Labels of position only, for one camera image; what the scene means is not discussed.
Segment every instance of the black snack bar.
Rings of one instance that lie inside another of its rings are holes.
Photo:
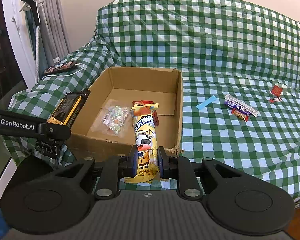
[[[47,122],[67,125],[71,128],[89,94],[90,90],[67,93]]]

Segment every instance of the cardboard box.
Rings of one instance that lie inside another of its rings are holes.
[[[104,161],[111,155],[128,155],[135,144],[134,130],[127,124],[122,138],[92,131],[90,128],[108,100],[132,107],[132,101],[159,103],[159,126],[155,127],[158,146],[167,154],[174,153],[181,140],[183,88],[181,71],[177,69],[111,67],[103,71],[89,88],[91,93],[78,114],[71,137],[66,142],[77,159],[93,157]]]

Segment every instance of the snack package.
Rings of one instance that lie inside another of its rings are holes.
[[[99,112],[90,130],[122,137],[126,125],[131,119],[130,109],[130,107],[120,106],[118,101],[110,99]]]
[[[282,98],[272,98],[272,99],[269,99],[269,102],[270,102],[270,103],[274,103],[274,102],[282,102]]]
[[[90,90],[67,93],[48,118],[47,122],[67,125],[71,128],[89,95]]]
[[[245,115],[254,115],[257,117],[259,115],[259,111],[254,109],[253,107],[247,105],[246,103],[240,101],[239,99],[231,96],[231,95],[225,95],[225,102],[224,104],[226,106],[229,106],[230,108],[233,108],[235,110],[238,110],[239,112],[245,114]]]
[[[142,101],[136,102],[131,109],[138,150],[138,170],[136,177],[125,178],[127,183],[147,182],[153,179],[159,170],[153,118],[153,112],[158,108],[158,103],[142,104]]]
[[[148,100],[141,100],[141,101],[133,101],[132,102],[132,106],[134,105],[146,105],[146,104],[154,104],[154,101],[148,101]],[[155,110],[153,113],[153,121],[154,121],[154,126],[158,126],[159,125],[159,118],[157,115],[157,110]]]
[[[247,122],[248,119],[249,119],[249,116],[248,116],[248,115],[245,115],[245,114],[239,112],[238,110],[235,110],[234,108],[232,109],[231,114],[233,114],[233,115],[239,117],[239,118],[242,119],[242,120],[245,120],[246,122]]]
[[[274,87],[271,90],[271,94],[274,94],[277,97],[280,97],[281,93],[282,93],[282,88],[278,87],[277,85],[274,85]]]

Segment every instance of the yellow snack wrapper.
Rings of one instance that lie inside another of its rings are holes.
[[[133,127],[138,150],[138,170],[134,178],[125,178],[127,183],[147,182],[159,171],[157,162],[157,138],[153,112],[159,104],[135,105],[131,109]]]

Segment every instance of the blue plastic stick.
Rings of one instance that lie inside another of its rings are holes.
[[[210,98],[208,98],[207,100],[205,100],[204,102],[202,102],[201,104],[198,104],[196,106],[196,108],[198,108],[199,110],[205,108],[208,104],[212,103],[213,101],[216,101],[217,98],[215,96],[211,96]]]

